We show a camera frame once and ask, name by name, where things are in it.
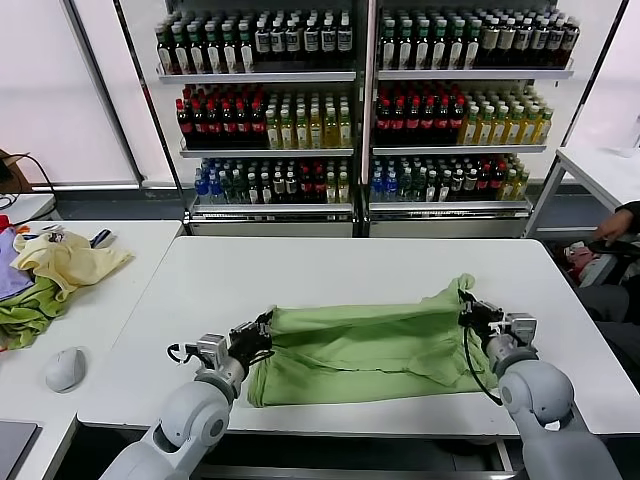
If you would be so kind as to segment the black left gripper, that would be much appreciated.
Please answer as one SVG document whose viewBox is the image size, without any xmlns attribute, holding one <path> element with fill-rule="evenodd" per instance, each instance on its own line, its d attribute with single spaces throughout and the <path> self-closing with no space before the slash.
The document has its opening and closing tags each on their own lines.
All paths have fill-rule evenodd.
<svg viewBox="0 0 640 480">
<path fill-rule="evenodd" d="M 263 312 L 254 321 L 244 322 L 231 329 L 229 355 L 244 369 L 273 355 L 271 320 L 274 310 Z"/>
</svg>

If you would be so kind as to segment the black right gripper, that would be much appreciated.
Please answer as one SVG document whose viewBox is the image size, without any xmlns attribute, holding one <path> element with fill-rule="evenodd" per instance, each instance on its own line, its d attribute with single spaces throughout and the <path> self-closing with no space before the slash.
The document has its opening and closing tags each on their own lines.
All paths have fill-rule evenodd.
<svg viewBox="0 0 640 480">
<path fill-rule="evenodd" d="M 479 300 L 469 291 L 459 289 L 458 296 L 463 310 L 458 317 L 458 324 L 470 328 L 482 341 L 488 341 L 495 335 L 493 324 L 504 319 L 504 311 L 484 300 Z"/>
</svg>

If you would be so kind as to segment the person's hand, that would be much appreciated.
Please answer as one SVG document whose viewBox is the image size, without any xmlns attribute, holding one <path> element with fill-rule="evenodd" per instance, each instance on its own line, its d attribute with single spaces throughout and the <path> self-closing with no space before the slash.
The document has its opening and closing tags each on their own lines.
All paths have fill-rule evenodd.
<svg viewBox="0 0 640 480">
<path fill-rule="evenodd" d="M 594 238 L 607 245 L 615 242 L 629 228 L 629 217 L 625 212 L 617 212 L 604 220 L 596 229 Z"/>
</svg>

